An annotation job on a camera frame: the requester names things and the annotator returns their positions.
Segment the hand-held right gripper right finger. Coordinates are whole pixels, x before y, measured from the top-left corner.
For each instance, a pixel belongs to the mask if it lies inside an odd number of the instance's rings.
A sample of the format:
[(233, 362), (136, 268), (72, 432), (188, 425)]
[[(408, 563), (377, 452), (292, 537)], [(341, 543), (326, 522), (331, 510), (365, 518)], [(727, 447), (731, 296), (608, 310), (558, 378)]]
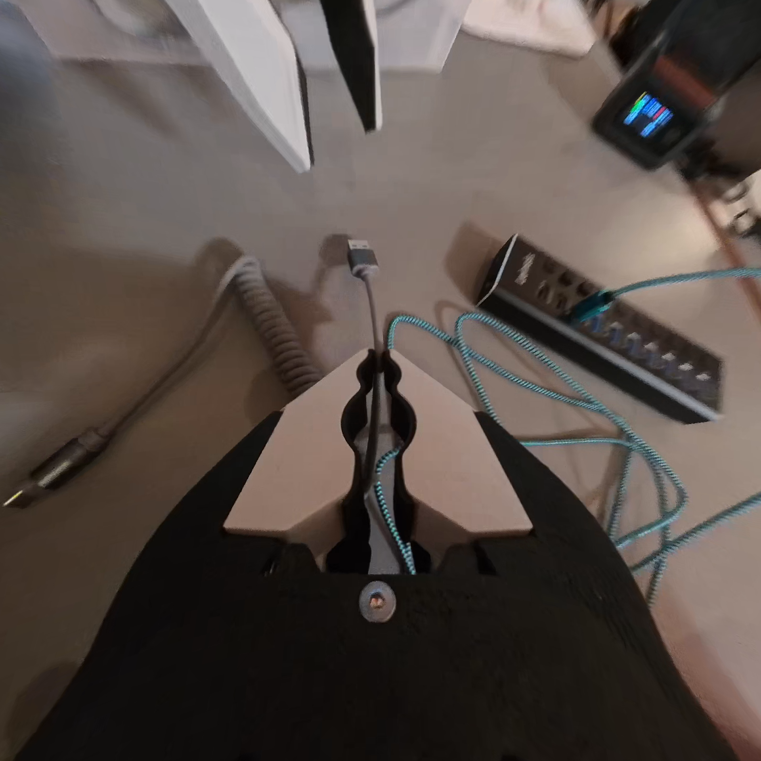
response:
[(384, 380), (402, 538), (436, 567), (452, 547), (528, 536), (532, 522), (474, 408), (395, 349)]

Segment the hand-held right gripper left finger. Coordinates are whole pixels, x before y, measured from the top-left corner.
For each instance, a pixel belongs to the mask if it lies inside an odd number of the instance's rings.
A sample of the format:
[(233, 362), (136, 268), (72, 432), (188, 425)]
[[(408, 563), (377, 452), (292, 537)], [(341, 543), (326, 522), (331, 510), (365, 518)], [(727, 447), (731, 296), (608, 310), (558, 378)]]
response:
[(331, 572), (367, 573), (356, 438), (374, 376), (375, 351), (360, 351), (283, 408), (224, 521), (227, 533), (303, 544)]

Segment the black USB hub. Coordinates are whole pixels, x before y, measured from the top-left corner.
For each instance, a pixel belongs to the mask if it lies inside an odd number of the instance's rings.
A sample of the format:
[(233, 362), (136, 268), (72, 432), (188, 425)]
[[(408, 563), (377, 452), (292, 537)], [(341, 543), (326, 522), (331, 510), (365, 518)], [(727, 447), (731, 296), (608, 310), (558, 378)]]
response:
[(519, 235), (494, 256), (477, 307), (585, 371), (684, 423), (721, 417), (724, 363), (708, 348)]

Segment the black power device with screen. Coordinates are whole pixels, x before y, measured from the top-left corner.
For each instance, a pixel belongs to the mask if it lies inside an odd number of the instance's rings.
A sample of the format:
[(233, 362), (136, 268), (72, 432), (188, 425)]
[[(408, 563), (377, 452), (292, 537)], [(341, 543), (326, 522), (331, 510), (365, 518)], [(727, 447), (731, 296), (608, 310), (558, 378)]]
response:
[(759, 1), (651, 1), (611, 41), (622, 78), (594, 132), (646, 170), (683, 155), (759, 63)]

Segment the white cloth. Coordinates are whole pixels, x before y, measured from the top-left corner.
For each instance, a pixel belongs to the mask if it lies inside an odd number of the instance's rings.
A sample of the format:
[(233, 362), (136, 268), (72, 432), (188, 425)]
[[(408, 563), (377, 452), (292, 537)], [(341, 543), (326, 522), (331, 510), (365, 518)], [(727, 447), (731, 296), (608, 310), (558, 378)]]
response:
[(461, 30), (478, 39), (576, 59), (597, 41), (579, 1), (472, 1)]

